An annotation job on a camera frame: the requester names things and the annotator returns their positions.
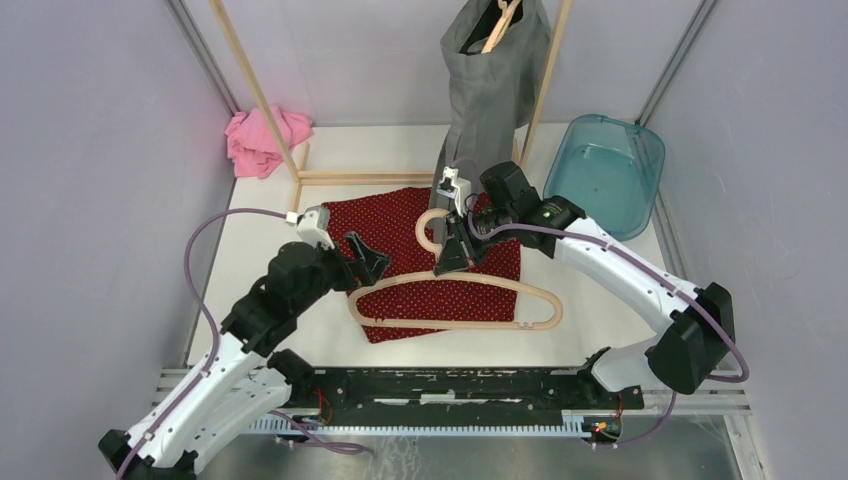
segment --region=red polka dot cloth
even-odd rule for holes
[[[433,270],[435,256],[421,248],[415,239],[415,223],[427,210],[429,188],[403,188],[380,195],[328,202],[330,236],[342,253],[353,253],[343,239],[347,232],[357,232],[365,243],[389,255],[391,265],[384,278],[406,273]],[[477,208],[486,204],[485,195]],[[427,230],[432,241],[433,232]],[[469,271],[518,280],[521,273],[520,245],[509,241],[492,247],[482,265]],[[359,311],[371,318],[422,320],[479,320],[511,322],[515,316],[516,293],[491,285],[458,281],[415,282],[385,288],[366,295],[358,302]],[[368,341],[416,337],[439,330],[423,328],[363,327]]]

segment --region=transparent blue container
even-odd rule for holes
[[[568,126],[545,196],[560,195],[617,240],[645,230],[660,185],[665,145],[656,133],[603,115]]]

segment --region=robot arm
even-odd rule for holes
[[[449,170],[441,190],[459,192],[451,187]],[[611,392],[659,380],[677,392],[693,393],[727,354],[715,329],[687,301],[697,302],[733,338],[732,302],[724,288],[712,283],[700,289],[651,265],[565,198],[540,199],[512,162],[490,168],[481,182],[492,207],[480,213],[457,209],[446,217],[447,239],[436,275],[479,264],[492,245],[515,238],[597,281],[656,333],[600,355],[592,374]],[[465,205],[464,199],[456,203]]]
[[[290,213],[286,220],[303,241],[283,245],[268,274],[233,305],[219,343],[151,413],[127,432],[112,430],[101,439],[101,452],[113,469],[124,469],[123,478],[195,478],[236,435],[289,400],[299,373],[290,369],[298,362],[291,361],[292,352],[273,351],[295,331],[298,316],[331,290],[373,285],[389,265],[356,233],[345,235],[355,258],[342,256],[327,234],[329,211],[323,207]],[[286,355],[289,361],[278,361]],[[266,362],[269,368],[224,399]]]

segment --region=wooden frame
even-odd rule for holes
[[[253,99],[256,101],[256,104],[262,111],[262,115],[265,117],[265,121],[268,124],[268,128],[271,130],[271,134],[274,137],[277,148],[280,150],[280,155],[283,157],[283,163],[285,163],[286,168],[289,170],[289,173],[295,182],[290,204],[290,209],[292,211],[297,211],[303,187],[309,185],[430,185],[432,183],[432,171],[361,172],[342,170],[307,170],[306,164],[309,159],[308,142],[304,145],[300,159],[297,164],[295,164],[291,150],[289,149],[288,144],[286,144],[286,140],[283,138],[283,134],[277,126],[277,122],[274,121],[271,108],[268,105],[268,101],[265,98],[262,88],[259,86],[259,80],[257,80],[253,67],[251,67],[250,61],[247,59],[247,54],[244,51],[244,47],[242,47],[241,40],[239,40],[239,37],[236,34],[235,28],[233,27],[226,8],[224,8],[222,0],[208,0],[208,2],[212,12],[215,14],[215,18],[218,20],[218,25],[221,27],[224,37],[227,39],[227,43],[229,44],[230,50],[238,63],[239,69],[247,81],[247,85],[250,88]],[[554,64],[556,63],[556,56],[559,53],[559,44],[562,41],[562,32],[565,29],[565,21],[570,9],[571,0],[562,0],[556,28],[551,38],[551,44],[548,47],[548,54],[545,60],[545,73],[539,87],[539,95],[536,98],[536,105],[533,108],[533,117],[527,128],[527,135],[524,137],[524,145],[520,157],[517,155],[517,144],[513,144],[513,161],[519,165],[523,165],[530,154],[530,144],[533,142],[533,137],[536,134],[536,127],[539,123],[542,106],[544,105],[545,96],[547,95],[547,91],[550,86],[550,79],[553,74]]]

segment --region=gray bag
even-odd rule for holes
[[[509,161],[515,130],[533,115],[551,38],[548,16],[540,0],[524,0],[500,43],[479,53],[500,16],[496,0],[469,0],[442,36],[453,117],[436,164],[430,208],[450,208],[450,201],[436,193],[445,165],[469,156],[482,173]],[[468,162],[459,167],[463,178],[473,178]]]

